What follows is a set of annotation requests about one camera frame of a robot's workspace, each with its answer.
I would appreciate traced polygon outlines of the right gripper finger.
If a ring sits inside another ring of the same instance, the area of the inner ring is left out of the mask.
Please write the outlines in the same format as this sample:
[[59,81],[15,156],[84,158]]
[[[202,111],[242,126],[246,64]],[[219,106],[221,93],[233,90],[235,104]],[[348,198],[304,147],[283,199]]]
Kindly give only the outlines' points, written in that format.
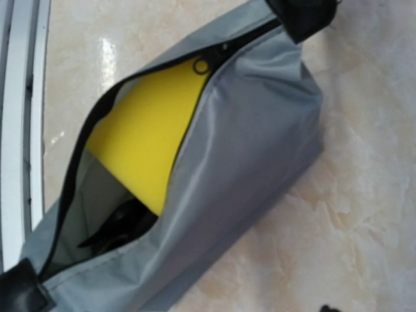
[[329,305],[323,305],[320,308],[319,312],[341,312],[341,310],[339,310],[335,307],[329,306]]

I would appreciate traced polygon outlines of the yellow sponge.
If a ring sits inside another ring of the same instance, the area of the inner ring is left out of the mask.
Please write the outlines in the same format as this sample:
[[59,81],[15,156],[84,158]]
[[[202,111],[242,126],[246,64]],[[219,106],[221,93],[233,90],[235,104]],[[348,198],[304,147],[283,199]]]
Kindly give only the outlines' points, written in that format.
[[144,76],[88,139],[89,152],[157,216],[210,72],[208,62],[198,57]]

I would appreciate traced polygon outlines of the grey zip pouch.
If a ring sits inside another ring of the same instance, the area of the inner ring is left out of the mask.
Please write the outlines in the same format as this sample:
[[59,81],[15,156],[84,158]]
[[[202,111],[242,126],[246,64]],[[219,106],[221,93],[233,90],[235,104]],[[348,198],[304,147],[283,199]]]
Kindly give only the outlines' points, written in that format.
[[[319,156],[322,94],[302,43],[333,21],[337,7],[248,1],[112,85],[80,130],[58,200],[1,274],[1,310],[168,311],[176,304]],[[78,248],[136,198],[89,152],[92,131],[141,78],[198,57],[211,72],[158,221],[101,255]]]

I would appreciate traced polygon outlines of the black clipper guard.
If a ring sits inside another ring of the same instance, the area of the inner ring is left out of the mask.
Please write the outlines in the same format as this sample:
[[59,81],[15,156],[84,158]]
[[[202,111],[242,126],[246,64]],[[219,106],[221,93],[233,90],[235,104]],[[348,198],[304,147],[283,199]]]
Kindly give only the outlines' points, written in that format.
[[158,219],[140,200],[127,200],[109,215],[94,234],[77,247],[91,248],[93,255],[104,254],[141,238]]

